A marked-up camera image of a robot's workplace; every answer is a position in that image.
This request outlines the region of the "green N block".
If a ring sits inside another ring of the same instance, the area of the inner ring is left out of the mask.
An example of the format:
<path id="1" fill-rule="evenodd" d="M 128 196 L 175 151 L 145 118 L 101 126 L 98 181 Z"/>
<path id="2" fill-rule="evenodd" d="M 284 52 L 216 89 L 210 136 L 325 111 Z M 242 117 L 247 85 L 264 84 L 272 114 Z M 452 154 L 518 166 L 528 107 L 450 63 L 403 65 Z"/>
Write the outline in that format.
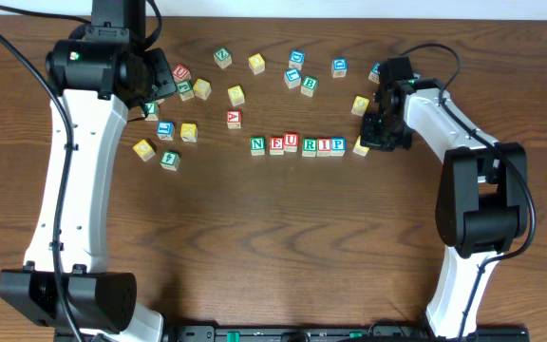
<path id="1" fill-rule="evenodd" d="M 263 156 L 266 153 L 266 142 L 264 137 L 250 138 L 250 151 L 252 156 Z"/>

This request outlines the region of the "blue P block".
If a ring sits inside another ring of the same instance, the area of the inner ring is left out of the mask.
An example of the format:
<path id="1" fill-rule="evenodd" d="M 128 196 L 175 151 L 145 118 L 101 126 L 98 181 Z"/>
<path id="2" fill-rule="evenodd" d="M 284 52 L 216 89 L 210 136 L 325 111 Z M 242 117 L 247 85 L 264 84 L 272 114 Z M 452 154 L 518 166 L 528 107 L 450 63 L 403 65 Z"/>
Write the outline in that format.
<path id="1" fill-rule="evenodd" d="M 344 137 L 332 137 L 330 139 L 330 142 L 331 142 L 330 154 L 333 157 L 342 157 L 345 155 L 347 147 L 346 147 L 346 139 Z"/>

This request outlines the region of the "red I block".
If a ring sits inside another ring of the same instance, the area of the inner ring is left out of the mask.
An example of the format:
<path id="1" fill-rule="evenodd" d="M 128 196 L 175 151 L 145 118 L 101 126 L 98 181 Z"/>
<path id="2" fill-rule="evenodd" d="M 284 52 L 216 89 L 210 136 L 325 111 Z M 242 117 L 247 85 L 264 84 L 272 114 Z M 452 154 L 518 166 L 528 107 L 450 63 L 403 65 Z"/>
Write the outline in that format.
<path id="1" fill-rule="evenodd" d="M 329 157 L 331 155 L 331 138 L 319 138 L 317 140 L 317 157 Z"/>

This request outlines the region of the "red E block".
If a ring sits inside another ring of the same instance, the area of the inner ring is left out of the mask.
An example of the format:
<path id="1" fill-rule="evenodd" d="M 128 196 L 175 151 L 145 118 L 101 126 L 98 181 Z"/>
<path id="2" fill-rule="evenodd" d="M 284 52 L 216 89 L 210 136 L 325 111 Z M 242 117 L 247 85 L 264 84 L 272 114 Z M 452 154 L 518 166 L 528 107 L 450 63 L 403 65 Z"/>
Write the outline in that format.
<path id="1" fill-rule="evenodd" d="M 283 155 L 284 150 L 284 138 L 283 137 L 270 137 L 269 152 L 271 155 Z"/>

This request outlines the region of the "green R block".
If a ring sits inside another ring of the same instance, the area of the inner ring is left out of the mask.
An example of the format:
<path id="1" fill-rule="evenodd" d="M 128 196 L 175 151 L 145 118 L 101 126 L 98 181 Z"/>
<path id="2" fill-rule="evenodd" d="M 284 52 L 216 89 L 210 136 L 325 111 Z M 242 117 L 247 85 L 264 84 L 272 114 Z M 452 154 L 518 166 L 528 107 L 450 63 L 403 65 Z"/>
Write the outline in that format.
<path id="1" fill-rule="evenodd" d="M 317 139 L 304 138 L 301 155 L 309 158 L 315 157 L 317 155 Z"/>

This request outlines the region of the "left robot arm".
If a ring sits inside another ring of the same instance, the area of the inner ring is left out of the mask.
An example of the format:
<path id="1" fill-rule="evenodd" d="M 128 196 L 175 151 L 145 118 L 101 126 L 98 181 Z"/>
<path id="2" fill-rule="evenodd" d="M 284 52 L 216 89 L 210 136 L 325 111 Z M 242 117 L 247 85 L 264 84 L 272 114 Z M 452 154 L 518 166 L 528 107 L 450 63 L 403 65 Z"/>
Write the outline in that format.
<path id="1" fill-rule="evenodd" d="M 131 108 L 171 96 L 164 52 L 128 42 L 61 40 L 46 58 L 52 137 L 42 208 L 20 270 L 0 297 L 69 340 L 162 341 L 161 313 L 137 301 L 131 273 L 108 272 L 106 215 L 117 146 Z"/>

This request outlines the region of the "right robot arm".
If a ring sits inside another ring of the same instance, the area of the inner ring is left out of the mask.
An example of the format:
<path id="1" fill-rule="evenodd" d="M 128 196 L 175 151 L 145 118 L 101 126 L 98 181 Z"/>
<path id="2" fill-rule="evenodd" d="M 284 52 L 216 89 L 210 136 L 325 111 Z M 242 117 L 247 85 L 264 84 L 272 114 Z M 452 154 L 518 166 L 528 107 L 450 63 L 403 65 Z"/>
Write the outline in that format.
<path id="1" fill-rule="evenodd" d="M 371 71 L 376 111 L 361 125 L 361 145 L 408 149 L 419 134 L 442 163 L 435 207 L 445 251 L 436 291 L 424 315 L 426 332 L 461 341 L 477 332 L 477 312 L 488 280 L 527 229 L 526 152 L 482 132 L 454 104 L 443 84 L 420 78 L 406 56 Z"/>

